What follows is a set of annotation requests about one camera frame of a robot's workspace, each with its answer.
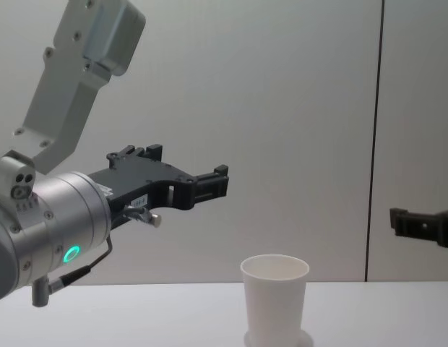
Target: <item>white tabletop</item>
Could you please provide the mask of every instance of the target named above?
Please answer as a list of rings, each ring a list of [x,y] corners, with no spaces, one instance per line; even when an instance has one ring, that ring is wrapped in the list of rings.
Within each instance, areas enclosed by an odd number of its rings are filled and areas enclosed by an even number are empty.
[[[315,347],[448,346],[448,283],[310,283]],[[36,309],[0,301],[0,346],[244,347],[241,284],[74,286]]]

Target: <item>gray arm segment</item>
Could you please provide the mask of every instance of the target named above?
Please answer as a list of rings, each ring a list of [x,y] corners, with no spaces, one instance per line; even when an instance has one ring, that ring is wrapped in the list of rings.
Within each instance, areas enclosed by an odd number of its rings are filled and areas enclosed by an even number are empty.
[[[9,155],[47,174],[70,156],[99,89],[128,68],[145,17],[127,0],[69,0]]]

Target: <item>white paper cup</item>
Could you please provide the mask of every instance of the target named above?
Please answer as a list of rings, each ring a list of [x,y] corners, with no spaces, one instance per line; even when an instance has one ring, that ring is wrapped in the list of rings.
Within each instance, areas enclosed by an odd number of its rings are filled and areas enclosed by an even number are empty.
[[[266,254],[241,263],[251,347],[298,347],[309,265]]]

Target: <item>cup base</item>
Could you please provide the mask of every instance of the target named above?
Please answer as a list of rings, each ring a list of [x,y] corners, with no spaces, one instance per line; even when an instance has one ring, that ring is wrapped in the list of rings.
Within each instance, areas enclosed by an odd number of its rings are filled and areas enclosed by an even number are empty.
[[[253,347],[250,342],[250,335],[248,332],[246,332],[245,337],[245,346],[246,347]],[[296,347],[314,347],[314,340],[312,340],[312,337],[304,330],[299,330],[299,342]]]

